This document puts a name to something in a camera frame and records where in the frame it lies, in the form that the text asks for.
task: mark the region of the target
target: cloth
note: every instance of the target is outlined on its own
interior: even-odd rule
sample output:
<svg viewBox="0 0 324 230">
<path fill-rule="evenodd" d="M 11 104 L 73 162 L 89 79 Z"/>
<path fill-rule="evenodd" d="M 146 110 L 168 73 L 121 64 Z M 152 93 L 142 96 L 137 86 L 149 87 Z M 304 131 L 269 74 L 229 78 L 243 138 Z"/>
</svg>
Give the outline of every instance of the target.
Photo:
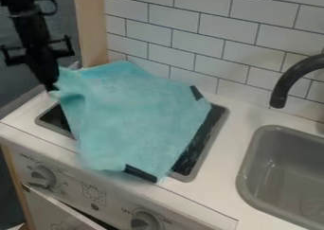
<svg viewBox="0 0 324 230">
<path fill-rule="evenodd" d="M 166 176 L 211 109 L 189 86 L 158 78 L 130 62 L 60 69 L 51 92 L 62 105 L 92 169 L 123 171 L 126 164 L 158 180 Z"/>
</svg>

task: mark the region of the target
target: knob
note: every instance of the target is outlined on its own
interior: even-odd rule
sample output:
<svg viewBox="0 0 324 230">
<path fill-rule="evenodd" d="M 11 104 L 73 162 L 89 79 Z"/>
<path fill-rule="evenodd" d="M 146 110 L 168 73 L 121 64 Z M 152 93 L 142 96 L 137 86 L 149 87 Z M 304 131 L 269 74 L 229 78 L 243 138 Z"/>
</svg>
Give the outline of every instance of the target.
<svg viewBox="0 0 324 230">
<path fill-rule="evenodd" d="M 31 178 L 32 182 L 28 182 L 31 186 L 43 189 L 52 188 L 57 182 L 55 174 L 45 166 L 38 166 L 31 171 Z"/>
<path fill-rule="evenodd" d="M 134 214 L 131 221 L 134 230 L 160 230 L 161 225 L 158 219 L 151 213 L 138 211 Z"/>
</svg>

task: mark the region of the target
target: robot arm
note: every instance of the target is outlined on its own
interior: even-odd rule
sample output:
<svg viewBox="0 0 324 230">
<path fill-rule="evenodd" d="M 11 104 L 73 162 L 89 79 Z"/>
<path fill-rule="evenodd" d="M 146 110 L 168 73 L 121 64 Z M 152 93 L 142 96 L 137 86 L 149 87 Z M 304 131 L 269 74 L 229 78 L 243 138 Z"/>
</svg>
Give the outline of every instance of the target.
<svg viewBox="0 0 324 230">
<path fill-rule="evenodd" d="M 40 2 L 50 2 L 54 9 L 43 12 Z M 25 63 L 36 78 L 45 86 L 47 91 L 55 90 L 54 83 L 59 76 L 57 59 L 74 56 L 74 51 L 68 36 L 60 40 L 51 40 L 45 21 L 45 16 L 54 15 L 57 11 L 55 0 L 0 0 L 0 5 L 7 7 L 9 18 L 21 40 L 22 47 L 1 45 L 6 64 L 16 65 Z M 50 45 L 65 43 L 66 49 L 53 49 Z M 25 55 L 11 56 L 11 50 L 24 49 Z"/>
</svg>

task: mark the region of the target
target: countertop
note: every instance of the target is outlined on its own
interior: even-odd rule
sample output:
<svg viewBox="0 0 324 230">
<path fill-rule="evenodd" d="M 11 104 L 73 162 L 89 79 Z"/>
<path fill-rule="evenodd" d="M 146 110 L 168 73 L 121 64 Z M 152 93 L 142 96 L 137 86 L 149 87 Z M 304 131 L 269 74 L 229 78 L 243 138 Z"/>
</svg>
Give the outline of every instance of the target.
<svg viewBox="0 0 324 230">
<path fill-rule="evenodd" d="M 323 136 L 324 124 L 225 97 L 203 94 L 209 101 L 226 107 L 229 116 L 194 181 L 182 183 L 167 178 L 159 185 L 152 185 L 140 180 L 109 177 L 105 179 L 107 184 L 211 225 L 217 224 L 219 219 L 215 213 L 219 212 L 237 220 L 237 230 L 304 229 L 248 205 L 239 196 L 235 180 L 251 137 L 259 127 L 280 125 Z M 55 103 L 46 93 L 42 93 L 5 117 L 0 125 L 0 142 L 30 148 L 77 172 L 81 166 L 74 141 L 34 124 L 35 116 Z"/>
</svg>

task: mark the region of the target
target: wooden panel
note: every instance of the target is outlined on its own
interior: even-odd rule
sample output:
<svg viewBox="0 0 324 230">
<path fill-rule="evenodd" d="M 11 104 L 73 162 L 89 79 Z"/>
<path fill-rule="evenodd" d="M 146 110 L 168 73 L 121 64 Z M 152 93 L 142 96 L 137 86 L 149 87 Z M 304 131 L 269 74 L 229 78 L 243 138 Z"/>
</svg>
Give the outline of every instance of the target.
<svg viewBox="0 0 324 230">
<path fill-rule="evenodd" d="M 104 0 L 74 0 L 77 13 L 82 65 L 108 62 Z"/>
<path fill-rule="evenodd" d="M 23 212 L 24 212 L 24 215 L 25 215 L 25 219 L 26 219 L 26 222 L 27 222 L 27 229 L 35 230 L 36 228 L 34 226 L 34 222 L 32 220 L 32 217 L 31 217 L 31 214 L 30 214 L 30 211 L 29 211 L 29 207 L 27 205 L 27 200 L 25 198 L 25 195 L 24 195 L 22 186 L 20 184 L 18 175 L 17 175 L 16 170 L 14 168 L 12 158 L 11 158 L 11 155 L 10 155 L 10 151 L 4 145 L 1 145 L 1 149 L 2 149 L 2 152 L 4 154 L 8 169 L 9 169 L 11 180 L 13 182 L 14 188 L 16 189 L 20 205 L 22 206 L 22 209 L 23 209 Z"/>
</svg>

